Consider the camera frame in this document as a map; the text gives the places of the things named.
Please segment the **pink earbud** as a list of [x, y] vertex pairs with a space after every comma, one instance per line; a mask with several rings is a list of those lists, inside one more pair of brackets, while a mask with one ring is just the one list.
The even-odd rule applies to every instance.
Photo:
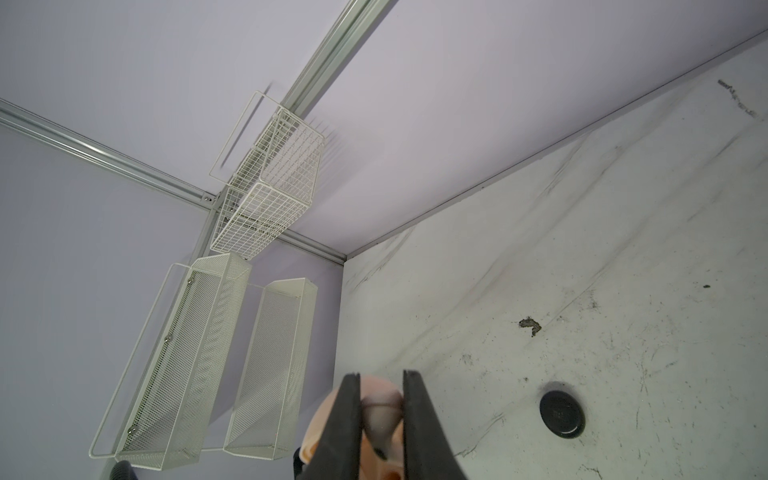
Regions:
[[402, 441], [396, 431], [403, 420], [399, 399], [369, 399], [362, 404], [363, 429], [375, 455], [391, 463], [403, 461]]

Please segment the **black earbud charging case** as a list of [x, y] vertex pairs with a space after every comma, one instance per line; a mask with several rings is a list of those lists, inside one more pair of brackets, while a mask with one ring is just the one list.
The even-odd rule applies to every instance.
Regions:
[[539, 412], [545, 426], [560, 438], [577, 438], [585, 429], [586, 416], [580, 403], [565, 391], [546, 392], [540, 399]]

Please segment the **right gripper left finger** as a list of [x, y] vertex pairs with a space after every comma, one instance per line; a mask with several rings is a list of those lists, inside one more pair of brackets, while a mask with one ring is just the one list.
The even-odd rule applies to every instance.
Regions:
[[347, 374], [338, 389], [317, 449], [297, 479], [357, 480], [363, 431], [359, 373]]

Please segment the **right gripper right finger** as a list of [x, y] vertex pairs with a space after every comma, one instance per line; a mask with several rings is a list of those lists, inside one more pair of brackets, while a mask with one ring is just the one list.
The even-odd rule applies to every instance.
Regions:
[[404, 472], [408, 480], [467, 480], [447, 441], [422, 375], [403, 372]]

